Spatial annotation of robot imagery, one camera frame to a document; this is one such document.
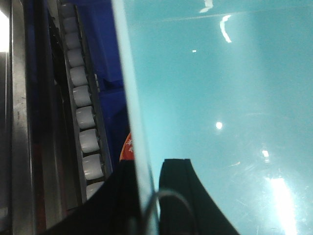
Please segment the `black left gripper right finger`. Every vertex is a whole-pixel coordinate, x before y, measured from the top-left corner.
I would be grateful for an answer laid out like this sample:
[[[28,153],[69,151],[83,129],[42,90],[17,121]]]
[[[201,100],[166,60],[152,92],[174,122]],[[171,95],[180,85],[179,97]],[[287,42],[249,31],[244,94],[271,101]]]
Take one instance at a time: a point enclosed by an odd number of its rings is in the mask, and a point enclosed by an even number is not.
[[[171,189],[186,201],[176,196],[160,199],[162,235],[238,234],[205,190],[189,159],[166,159],[160,172],[159,189]]]

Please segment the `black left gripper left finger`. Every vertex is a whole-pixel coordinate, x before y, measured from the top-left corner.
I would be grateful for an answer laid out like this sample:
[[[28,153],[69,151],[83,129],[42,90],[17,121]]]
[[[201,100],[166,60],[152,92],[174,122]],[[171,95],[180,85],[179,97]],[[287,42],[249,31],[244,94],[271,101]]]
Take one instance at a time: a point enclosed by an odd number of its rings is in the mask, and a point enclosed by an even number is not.
[[[100,189],[46,235],[124,235],[142,213],[134,161],[121,161]]]

